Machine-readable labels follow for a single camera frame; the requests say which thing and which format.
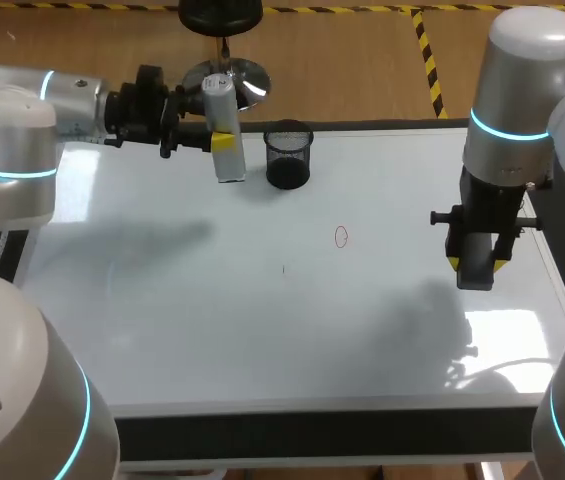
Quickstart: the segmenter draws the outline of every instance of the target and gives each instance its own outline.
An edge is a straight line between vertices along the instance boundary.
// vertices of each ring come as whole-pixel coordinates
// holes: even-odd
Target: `yellow tape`
[[[411,14],[416,11],[438,10],[444,12],[486,11],[496,12],[508,10],[519,5],[490,5],[456,3],[444,5],[368,5],[359,7],[265,7],[264,13],[386,13],[398,12]],[[565,10],[565,5],[541,5],[558,10]],[[57,8],[73,10],[112,10],[112,11],[146,11],[146,12],[176,12],[173,5],[139,5],[139,4],[112,4],[112,3],[13,3],[0,2],[0,8]]]
[[[235,149],[235,135],[213,132],[211,136],[211,151],[221,152],[229,149]]]
[[[429,44],[429,37],[424,31],[424,20],[421,11],[411,11],[413,19],[413,27],[418,36],[418,43],[422,51],[422,58],[424,59],[424,71],[426,72],[427,83],[429,84],[429,96],[431,97],[431,105],[437,118],[449,118],[442,102],[442,91],[440,89],[440,82],[438,80],[438,72],[435,68],[435,60],[433,59],[433,51]]]

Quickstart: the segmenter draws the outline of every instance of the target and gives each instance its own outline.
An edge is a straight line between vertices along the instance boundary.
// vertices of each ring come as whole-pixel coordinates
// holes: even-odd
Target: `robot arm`
[[[550,180],[554,150],[565,171],[565,13],[508,10],[489,33],[464,147],[462,203],[431,215],[432,223],[449,224],[446,254],[459,288],[490,290],[521,228],[540,227],[517,213],[527,184]],[[532,439],[540,477],[565,479],[565,353]]]
[[[518,211],[528,186],[550,186],[554,148],[565,169],[565,12],[508,10],[489,33],[464,147],[462,203],[431,214],[432,224],[449,224],[446,256],[459,288],[490,290],[522,228],[541,228]]]
[[[180,124],[191,95],[182,87],[170,92],[159,67],[140,67],[135,83],[114,92],[97,78],[0,66],[0,230],[34,228],[50,220],[66,141],[154,144],[164,158],[180,145],[201,148],[212,153],[218,181],[243,181],[231,79],[207,77],[202,96],[206,132]]]

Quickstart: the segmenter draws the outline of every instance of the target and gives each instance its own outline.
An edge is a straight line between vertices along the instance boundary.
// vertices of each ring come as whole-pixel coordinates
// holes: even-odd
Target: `red drawn circle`
[[[344,248],[348,241],[349,232],[346,231],[346,227],[340,225],[335,229],[335,246],[338,248]]]

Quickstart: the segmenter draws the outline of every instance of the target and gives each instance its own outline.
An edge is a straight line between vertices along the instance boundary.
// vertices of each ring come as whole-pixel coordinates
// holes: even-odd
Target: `wooden floor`
[[[504,465],[505,479],[514,480],[524,463]],[[179,473],[178,478],[195,480],[207,472]],[[160,480],[167,474],[155,476],[120,476],[118,480]],[[276,468],[255,470],[229,470],[224,480],[477,480],[471,466],[463,465],[410,465],[397,467],[346,467],[346,468]]]

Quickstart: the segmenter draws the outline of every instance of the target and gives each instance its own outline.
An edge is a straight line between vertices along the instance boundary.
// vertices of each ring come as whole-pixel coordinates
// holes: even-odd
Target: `white cylinder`
[[[0,279],[0,479],[110,480],[113,417],[43,317]]]

